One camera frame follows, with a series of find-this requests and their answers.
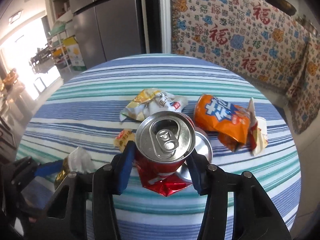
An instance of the metal bolt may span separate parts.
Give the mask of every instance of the metal bolt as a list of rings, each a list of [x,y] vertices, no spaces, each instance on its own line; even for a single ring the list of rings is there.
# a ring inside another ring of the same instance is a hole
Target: metal bolt
[[[245,171],[245,172],[243,173],[243,175],[244,175],[245,177],[247,177],[247,178],[251,178],[251,177],[252,177],[252,173],[251,173],[250,171]]]
[[[69,174],[68,174],[68,177],[69,178],[75,178],[77,176],[77,173],[75,172],[75,171],[72,171],[72,172],[70,172]]]
[[[209,164],[208,165],[208,169],[210,171],[216,171],[218,169],[217,165],[214,165],[214,164]]]
[[[111,171],[112,170],[112,165],[111,164],[106,164],[103,166],[104,171]]]

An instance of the aluminum can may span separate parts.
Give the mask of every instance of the aluminum can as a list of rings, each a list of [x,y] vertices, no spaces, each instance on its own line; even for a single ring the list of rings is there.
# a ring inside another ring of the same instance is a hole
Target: aluminum can
[[[196,144],[192,120],[185,114],[161,111],[146,118],[136,132],[137,164],[160,178],[173,174]]]
[[[195,149],[198,154],[204,155],[209,164],[212,162],[212,147],[210,145],[209,137],[205,131],[195,127],[196,131],[196,146]],[[184,162],[176,171],[176,174],[179,178],[183,179],[186,182],[192,182],[191,176],[189,173],[188,166]]]

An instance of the pull tab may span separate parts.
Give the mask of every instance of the pull tab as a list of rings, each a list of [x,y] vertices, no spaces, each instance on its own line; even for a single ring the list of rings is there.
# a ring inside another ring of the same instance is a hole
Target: pull tab
[[[158,153],[160,158],[169,158],[174,153],[174,150],[178,148],[179,142],[168,129],[162,129],[156,134],[157,141],[162,149],[162,152]]]

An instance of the striped tablecloth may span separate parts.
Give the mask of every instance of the striped tablecloth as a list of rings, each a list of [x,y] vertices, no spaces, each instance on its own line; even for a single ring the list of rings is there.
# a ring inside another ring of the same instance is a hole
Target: striped tablecloth
[[[85,148],[96,168],[109,163],[119,150],[113,139],[138,122],[119,121],[119,112],[142,89],[157,87],[188,97],[183,110],[190,117],[199,96],[212,94],[246,107],[254,98],[256,114],[267,120],[269,144],[263,155],[252,157],[246,147],[231,153],[209,134],[212,162],[227,172],[251,171],[278,208],[288,228],[298,209],[301,174],[291,133],[274,106],[236,74],[196,58],[141,55],[112,60],[87,70],[57,90],[39,109],[21,140],[17,158],[27,155],[46,163],[65,158],[76,147]],[[54,176],[36,179],[24,191],[28,200],[43,207],[52,195]],[[188,187],[169,197],[142,188],[133,168],[129,185],[114,197],[122,239],[196,239],[206,196]],[[226,239],[232,236],[233,196],[228,196]],[[92,216],[87,213],[88,238]]]

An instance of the red can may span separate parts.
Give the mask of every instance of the red can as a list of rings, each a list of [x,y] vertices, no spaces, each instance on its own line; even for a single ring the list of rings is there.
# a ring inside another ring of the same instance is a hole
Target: red can
[[[159,178],[173,174],[193,151],[196,135],[186,115],[162,111],[145,119],[136,132],[137,164]]]

